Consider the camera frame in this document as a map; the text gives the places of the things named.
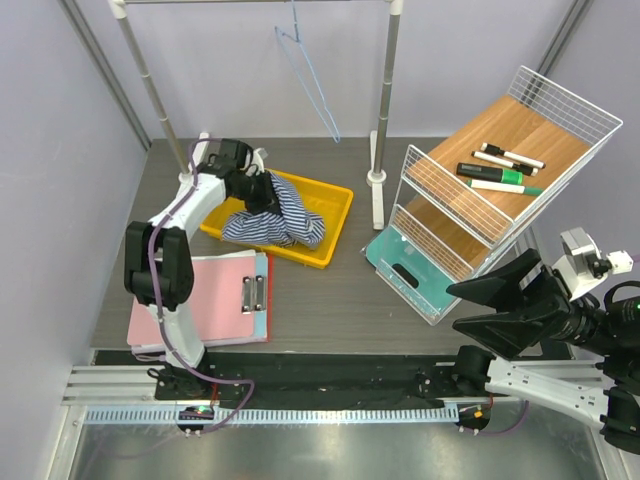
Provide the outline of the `blue white striped tank top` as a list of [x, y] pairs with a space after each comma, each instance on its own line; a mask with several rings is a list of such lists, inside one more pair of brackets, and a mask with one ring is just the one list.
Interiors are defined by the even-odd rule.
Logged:
[[246, 209], [231, 214], [222, 228], [224, 241], [256, 246], [317, 249], [325, 238], [321, 215], [308, 210], [294, 185], [279, 174], [271, 174], [280, 204], [280, 214], [252, 215]]

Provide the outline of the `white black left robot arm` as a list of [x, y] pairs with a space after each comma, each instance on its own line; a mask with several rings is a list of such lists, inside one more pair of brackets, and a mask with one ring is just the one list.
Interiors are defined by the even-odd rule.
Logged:
[[199, 225], [228, 198], [247, 202], [252, 212], [279, 209], [265, 149], [223, 138], [209, 152], [211, 142], [202, 137], [190, 145], [168, 206], [125, 231], [124, 287], [151, 313], [164, 346], [162, 368], [148, 372], [160, 398], [200, 399], [217, 382], [188, 305], [195, 280], [190, 241]]

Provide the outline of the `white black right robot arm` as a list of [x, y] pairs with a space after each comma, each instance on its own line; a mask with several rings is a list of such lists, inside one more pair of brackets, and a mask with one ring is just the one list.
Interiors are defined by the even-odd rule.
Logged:
[[[625, 251], [589, 254], [584, 270], [574, 257], [543, 265], [526, 286], [523, 278], [540, 264], [534, 249], [488, 274], [448, 286], [448, 294], [492, 308], [492, 313], [459, 319], [456, 331], [475, 340], [459, 349], [451, 380], [457, 391], [514, 396], [595, 428], [611, 446], [639, 452], [639, 299], [616, 300], [614, 285], [603, 300], [591, 290], [610, 274], [628, 273], [635, 260]], [[594, 369], [612, 380], [609, 388], [586, 386], [518, 364], [525, 349], [556, 340], [600, 356]]]

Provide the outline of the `yellow plastic tray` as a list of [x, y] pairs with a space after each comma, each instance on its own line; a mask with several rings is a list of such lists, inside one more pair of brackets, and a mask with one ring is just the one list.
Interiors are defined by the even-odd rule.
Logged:
[[209, 213], [200, 230], [225, 242], [326, 268], [354, 200], [353, 191], [278, 170], [270, 174], [279, 201], [278, 214], [251, 215], [242, 201], [229, 198]]

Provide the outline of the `pink clipboard with papers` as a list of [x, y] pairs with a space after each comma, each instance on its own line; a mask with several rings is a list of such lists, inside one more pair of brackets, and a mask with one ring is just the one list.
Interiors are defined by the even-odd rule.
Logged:
[[194, 286], [187, 305], [207, 347], [266, 342], [269, 339], [267, 292], [258, 294], [245, 312], [246, 278], [269, 280], [269, 257], [255, 250], [192, 259]]

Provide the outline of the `metal clothes rack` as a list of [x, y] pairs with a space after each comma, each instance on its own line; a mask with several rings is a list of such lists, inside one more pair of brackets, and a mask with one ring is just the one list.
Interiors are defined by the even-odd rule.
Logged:
[[[367, 136], [361, 176], [381, 230], [387, 75], [404, 5], [386, 1], [377, 17], [373, 1], [295, 2], [340, 142]], [[291, 28], [287, 1], [113, 1], [109, 9], [170, 143], [201, 132], [330, 139], [276, 42], [275, 25]]]

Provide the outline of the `white marker green cap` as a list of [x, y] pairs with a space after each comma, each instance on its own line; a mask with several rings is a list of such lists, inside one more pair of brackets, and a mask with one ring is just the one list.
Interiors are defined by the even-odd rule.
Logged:
[[504, 184], [500, 182], [492, 182], [492, 181], [477, 180], [477, 179], [467, 180], [466, 185], [473, 189], [514, 193], [514, 194], [534, 196], [534, 197], [540, 196], [544, 192], [543, 189], [536, 188], [536, 187]]

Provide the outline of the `white marker black cap lower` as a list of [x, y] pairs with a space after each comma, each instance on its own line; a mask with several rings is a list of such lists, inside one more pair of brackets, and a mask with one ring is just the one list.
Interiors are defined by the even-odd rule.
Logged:
[[474, 158], [478, 158], [481, 160], [485, 160], [488, 161], [490, 163], [493, 163], [495, 165], [499, 165], [505, 168], [509, 168], [511, 170], [517, 171], [522, 173], [523, 175], [526, 176], [536, 176], [539, 172], [539, 170], [535, 167], [531, 167], [529, 165], [526, 164], [521, 164], [521, 163], [517, 163], [517, 162], [513, 162], [511, 160], [506, 160], [497, 156], [493, 156], [490, 154], [487, 154], [485, 152], [481, 152], [481, 151], [472, 151], [471, 155]]

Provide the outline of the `white marker black cap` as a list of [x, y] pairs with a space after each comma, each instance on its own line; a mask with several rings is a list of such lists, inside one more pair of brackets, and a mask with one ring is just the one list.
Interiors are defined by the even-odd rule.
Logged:
[[533, 168], [538, 168], [538, 169], [544, 169], [546, 167], [546, 164], [544, 162], [541, 162], [539, 160], [535, 160], [508, 150], [504, 150], [502, 148], [500, 148], [499, 146], [493, 145], [493, 144], [489, 144], [484, 142], [481, 146], [481, 150], [484, 153], [490, 154], [490, 155], [494, 155], [494, 156], [502, 156], [505, 158], [508, 158], [510, 160], [515, 160], [516, 162], [521, 162], [524, 163], [528, 166], [531, 166]]
[[521, 164], [521, 163], [517, 163], [517, 162], [513, 162], [511, 160], [506, 160], [497, 156], [493, 156], [490, 154], [487, 154], [485, 152], [481, 152], [481, 151], [472, 151], [471, 155], [474, 158], [478, 158], [481, 160], [485, 160], [488, 161], [490, 163], [493, 163], [495, 165], [499, 165], [505, 168], [509, 168], [511, 170], [517, 171], [522, 173], [523, 175], [526, 176], [536, 176], [539, 172], [539, 170], [535, 167], [531, 167], [529, 165], [526, 164]]

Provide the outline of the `green black highlighter marker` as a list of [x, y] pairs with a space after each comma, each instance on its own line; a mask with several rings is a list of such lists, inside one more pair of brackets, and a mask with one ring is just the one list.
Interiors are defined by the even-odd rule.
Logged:
[[514, 170], [482, 166], [470, 163], [459, 163], [456, 174], [469, 179], [491, 181], [509, 185], [521, 185], [523, 174]]

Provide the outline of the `white marker black cap upper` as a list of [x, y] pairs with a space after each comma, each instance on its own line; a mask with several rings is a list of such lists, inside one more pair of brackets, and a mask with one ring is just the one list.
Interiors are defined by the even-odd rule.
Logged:
[[499, 146], [493, 145], [493, 144], [489, 144], [484, 142], [481, 146], [481, 150], [484, 153], [490, 154], [490, 155], [494, 155], [494, 156], [502, 156], [505, 158], [508, 158], [510, 160], [515, 160], [516, 162], [521, 162], [524, 163], [528, 166], [531, 166], [533, 168], [538, 168], [538, 169], [544, 169], [546, 167], [546, 164], [544, 162], [541, 162], [539, 160], [535, 160], [508, 150], [504, 150], [502, 148], [500, 148]]

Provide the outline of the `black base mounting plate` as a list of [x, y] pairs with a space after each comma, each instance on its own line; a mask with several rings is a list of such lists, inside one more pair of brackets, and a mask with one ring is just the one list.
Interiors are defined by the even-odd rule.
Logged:
[[407, 410], [483, 397], [495, 355], [463, 346], [454, 357], [209, 353], [215, 385], [177, 367], [150, 368], [158, 400], [211, 401], [227, 409]]

